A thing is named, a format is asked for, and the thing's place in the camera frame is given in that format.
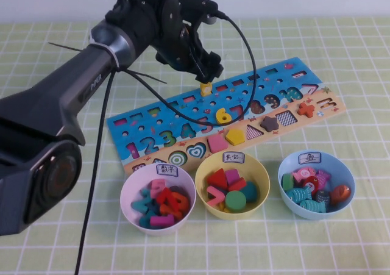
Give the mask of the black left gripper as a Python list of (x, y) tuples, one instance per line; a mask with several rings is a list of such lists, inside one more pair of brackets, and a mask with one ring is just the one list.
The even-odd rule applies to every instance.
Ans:
[(198, 82), (210, 82), (222, 74), (221, 57), (206, 52), (197, 30), (182, 21), (162, 21), (154, 49), (160, 63), (195, 74)]

